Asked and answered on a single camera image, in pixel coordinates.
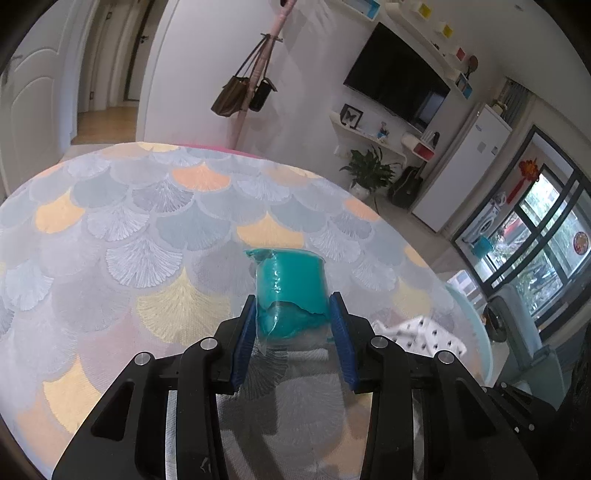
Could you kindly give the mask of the teal plastic bag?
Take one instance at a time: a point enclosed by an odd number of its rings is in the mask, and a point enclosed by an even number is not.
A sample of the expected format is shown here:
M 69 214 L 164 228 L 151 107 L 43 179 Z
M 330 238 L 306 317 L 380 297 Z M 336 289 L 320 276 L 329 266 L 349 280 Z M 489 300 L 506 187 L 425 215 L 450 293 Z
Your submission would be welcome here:
M 245 252 L 256 266 L 257 334 L 279 342 L 329 324 L 325 260 L 297 249 Z

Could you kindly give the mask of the white cardboard box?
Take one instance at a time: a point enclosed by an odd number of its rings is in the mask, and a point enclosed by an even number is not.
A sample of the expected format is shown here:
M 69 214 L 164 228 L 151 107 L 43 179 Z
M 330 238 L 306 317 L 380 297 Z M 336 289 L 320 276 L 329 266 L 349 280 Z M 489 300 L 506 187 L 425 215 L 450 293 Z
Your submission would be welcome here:
M 450 351 L 462 358 L 467 352 L 459 338 L 429 317 L 415 317 L 394 326 L 379 320 L 370 324 L 377 335 L 388 337 L 408 353 L 434 357 L 440 351 Z

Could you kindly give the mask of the green potted plant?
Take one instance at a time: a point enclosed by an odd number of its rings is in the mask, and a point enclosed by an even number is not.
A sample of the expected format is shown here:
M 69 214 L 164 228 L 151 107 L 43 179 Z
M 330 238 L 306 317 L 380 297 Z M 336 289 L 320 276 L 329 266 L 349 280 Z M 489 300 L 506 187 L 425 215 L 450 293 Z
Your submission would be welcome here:
M 352 150 L 349 163 L 341 168 L 351 177 L 349 193 L 361 201 L 369 199 L 378 190 L 389 188 L 403 173 L 401 162 L 384 162 L 380 147 L 370 146 L 366 153 Z

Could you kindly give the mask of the white refrigerator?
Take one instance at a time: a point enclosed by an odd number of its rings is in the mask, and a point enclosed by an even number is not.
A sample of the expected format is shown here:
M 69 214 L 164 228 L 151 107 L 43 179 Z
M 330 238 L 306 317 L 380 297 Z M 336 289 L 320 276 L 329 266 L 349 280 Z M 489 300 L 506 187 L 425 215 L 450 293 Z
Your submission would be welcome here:
M 490 105 L 482 104 L 448 149 L 442 168 L 426 186 L 412 213 L 439 232 L 482 180 L 511 132 Z

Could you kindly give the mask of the pink coat rack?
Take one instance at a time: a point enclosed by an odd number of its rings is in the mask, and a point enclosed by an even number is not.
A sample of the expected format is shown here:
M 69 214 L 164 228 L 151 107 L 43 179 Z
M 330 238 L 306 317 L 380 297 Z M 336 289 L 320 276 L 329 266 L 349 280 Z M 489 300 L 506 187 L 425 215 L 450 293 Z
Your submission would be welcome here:
M 240 134 L 242 134 L 242 127 L 245 125 L 246 115 L 247 112 L 249 112 L 249 104 L 256 93 L 256 87 L 259 85 L 259 81 L 263 78 L 263 71 L 266 69 L 267 62 L 270 61 L 273 45 L 276 40 L 279 39 L 280 32 L 283 30 L 283 26 L 287 22 L 287 17 L 290 16 L 291 11 L 293 11 L 294 5 L 297 4 L 297 0 L 280 1 L 280 4 L 280 12 L 276 14 L 276 18 L 273 20 L 273 25 L 269 32 L 269 39 L 263 41 L 262 52 L 260 52 L 259 58 L 256 59 L 252 75 L 250 75 L 249 78 L 249 88 L 247 88 L 245 99 L 243 99 L 242 107 L 238 112 L 238 117 L 236 117 L 235 123 L 232 125 L 228 140 L 228 148 L 231 150 L 235 150 L 238 146 L 238 140 Z

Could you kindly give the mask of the black wall television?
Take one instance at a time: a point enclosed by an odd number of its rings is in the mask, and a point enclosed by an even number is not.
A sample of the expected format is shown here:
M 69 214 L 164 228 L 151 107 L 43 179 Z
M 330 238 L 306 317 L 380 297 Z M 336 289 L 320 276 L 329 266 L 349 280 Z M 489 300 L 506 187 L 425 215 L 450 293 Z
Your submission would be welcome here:
M 356 58 L 346 87 L 425 131 L 451 88 L 399 35 L 378 23 Z

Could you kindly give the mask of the red chinese knot ornament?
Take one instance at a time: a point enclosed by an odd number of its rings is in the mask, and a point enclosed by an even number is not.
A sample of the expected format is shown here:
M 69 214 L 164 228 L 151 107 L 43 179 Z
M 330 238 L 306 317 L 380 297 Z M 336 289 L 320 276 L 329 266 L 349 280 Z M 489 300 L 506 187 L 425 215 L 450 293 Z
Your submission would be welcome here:
M 530 160 L 522 160 L 519 162 L 519 171 L 520 171 L 520 180 L 515 185 L 513 190 L 510 192 L 509 196 L 507 197 L 506 203 L 511 204 L 515 198 L 517 197 L 518 193 L 521 191 L 523 186 L 526 182 L 533 183 L 536 182 L 540 175 L 540 168 L 537 164 L 537 159 L 530 159 Z

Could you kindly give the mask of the teal sofa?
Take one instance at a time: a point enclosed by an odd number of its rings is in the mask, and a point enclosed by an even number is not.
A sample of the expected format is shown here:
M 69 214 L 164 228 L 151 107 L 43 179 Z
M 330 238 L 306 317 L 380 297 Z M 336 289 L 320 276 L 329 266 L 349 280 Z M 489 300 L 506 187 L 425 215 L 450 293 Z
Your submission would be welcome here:
M 539 331 L 518 290 L 503 286 L 487 304 L 507 332 L 508 359 L 497 383 L 530 393 L 558 409 L 566 388 L 555 350 L 542 343 Z

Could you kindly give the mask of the white washing machine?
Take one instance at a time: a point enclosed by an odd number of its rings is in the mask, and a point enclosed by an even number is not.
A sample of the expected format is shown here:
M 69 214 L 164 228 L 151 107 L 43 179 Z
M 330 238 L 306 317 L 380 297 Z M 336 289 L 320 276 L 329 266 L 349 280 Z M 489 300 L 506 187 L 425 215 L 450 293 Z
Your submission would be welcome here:
M 475 217 L 461 235 L 461 240 L 468 245 L 474 245 L 481 236 L 486 236 L 500 212 L 500 207 L 490 201 Z

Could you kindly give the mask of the black hanging small bag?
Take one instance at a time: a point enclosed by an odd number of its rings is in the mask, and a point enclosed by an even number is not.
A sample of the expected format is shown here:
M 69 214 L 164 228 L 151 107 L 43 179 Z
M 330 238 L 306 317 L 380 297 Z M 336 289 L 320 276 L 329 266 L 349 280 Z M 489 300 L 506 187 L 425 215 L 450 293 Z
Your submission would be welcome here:
M 276 92 L 276 86 L 269 78 L 263 78 L 259 85 L 256 86 L 256 91 L 252 96 L 252 100 L 249 102 L 249 110 L 253 112 L 259 112 L 263 109 L 263 105 L 266 104 L 267 98 L 271 92 Z

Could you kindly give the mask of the pastel scallop tablecloth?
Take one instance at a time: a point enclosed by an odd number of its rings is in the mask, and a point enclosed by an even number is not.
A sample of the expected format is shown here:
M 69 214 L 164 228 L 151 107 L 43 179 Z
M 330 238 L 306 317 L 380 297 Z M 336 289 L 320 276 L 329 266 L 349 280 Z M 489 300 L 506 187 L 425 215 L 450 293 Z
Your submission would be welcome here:
M 259 247 L 322 256 L 329 289 L 378 333 L 427 321 L 483 376 L 457 295 L 346 190 L 218 150 L 115 145 L 1 207 L 1 415 L 42 475 L 135 354 L 180 353 L 242 311 Z

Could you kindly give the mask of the white interior door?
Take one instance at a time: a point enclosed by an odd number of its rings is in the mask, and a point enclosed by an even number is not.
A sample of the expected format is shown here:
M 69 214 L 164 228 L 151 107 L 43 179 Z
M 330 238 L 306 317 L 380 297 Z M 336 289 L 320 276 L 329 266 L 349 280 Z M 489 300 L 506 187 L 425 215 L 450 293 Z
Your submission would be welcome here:
M 9 192 L 58 162 L 69 145 L 69 84 L 84 9 L 91 4 L 53 4 L 27 32 L 1 74 L 1 173 Z

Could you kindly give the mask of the black acoustic guitar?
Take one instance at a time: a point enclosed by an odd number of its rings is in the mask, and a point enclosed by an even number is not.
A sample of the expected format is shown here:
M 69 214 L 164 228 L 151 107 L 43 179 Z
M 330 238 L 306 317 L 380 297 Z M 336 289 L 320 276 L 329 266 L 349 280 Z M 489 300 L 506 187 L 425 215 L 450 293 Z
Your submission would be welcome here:
M 427 166 L 406 167 L 402 176 L 390 187 L 388 198 L 394 206 L 409 210 L 417 199 L 424 181 L 423 170 Z

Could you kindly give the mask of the black framed butterfly picture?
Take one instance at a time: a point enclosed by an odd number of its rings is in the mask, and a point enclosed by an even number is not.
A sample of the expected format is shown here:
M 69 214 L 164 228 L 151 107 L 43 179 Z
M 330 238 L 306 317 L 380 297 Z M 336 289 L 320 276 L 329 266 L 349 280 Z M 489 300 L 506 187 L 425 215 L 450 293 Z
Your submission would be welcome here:
M 339 121 L 342 126 L 356 130 L 361 119 L 363 117 L 363 111 L 356 109 L 349 104 L 342 106 L 342 110 L 339 112 Z

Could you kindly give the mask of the brown hanging handbag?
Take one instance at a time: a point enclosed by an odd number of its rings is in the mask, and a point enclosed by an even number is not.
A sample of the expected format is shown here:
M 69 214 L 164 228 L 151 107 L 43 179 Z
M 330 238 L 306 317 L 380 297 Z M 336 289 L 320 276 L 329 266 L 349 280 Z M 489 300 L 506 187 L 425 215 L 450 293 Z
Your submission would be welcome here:
M 263 38 L 252 49 L 249 56 L 243 61 L 235 75 L 232 75 L 214 100 L 211 111 L 221 117 L 230 117 L 240 110 L 249 90 L 249 82 L 256 60 L 263 52 L 263 47 L 269 41 L 270 35 L 264 34 Z

